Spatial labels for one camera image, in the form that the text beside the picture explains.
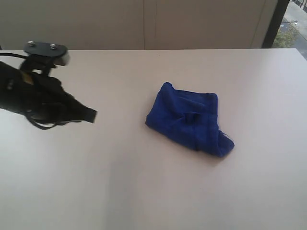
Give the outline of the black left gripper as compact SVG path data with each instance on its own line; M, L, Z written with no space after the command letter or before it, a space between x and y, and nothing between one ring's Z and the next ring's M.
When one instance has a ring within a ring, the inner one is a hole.
M94 123L97 111L64 92L61 81L0 63L0 108L34 120Z

